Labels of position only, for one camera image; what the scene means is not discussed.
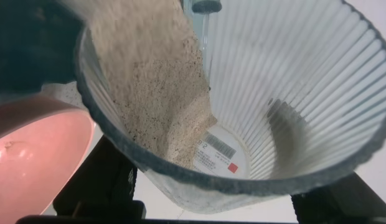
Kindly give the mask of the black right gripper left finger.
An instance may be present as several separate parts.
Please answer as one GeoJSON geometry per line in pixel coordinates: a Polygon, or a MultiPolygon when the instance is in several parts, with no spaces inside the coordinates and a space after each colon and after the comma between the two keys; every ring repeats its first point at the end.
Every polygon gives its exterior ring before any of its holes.
{"type": "Polygon", "coordinates": [[[134,200],[138,168],[102,136],[55,197],[60,216],[144,218],[144,203],[134,200]]]}

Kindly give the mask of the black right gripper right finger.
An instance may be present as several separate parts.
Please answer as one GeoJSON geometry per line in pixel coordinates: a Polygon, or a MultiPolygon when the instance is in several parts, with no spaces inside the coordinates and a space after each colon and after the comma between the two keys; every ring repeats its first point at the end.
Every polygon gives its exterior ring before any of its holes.
{"type": "Polygon", "coordinates": [[[386,223],[386,203],[355,173],[291,200],[300,223],[386,223]]]}

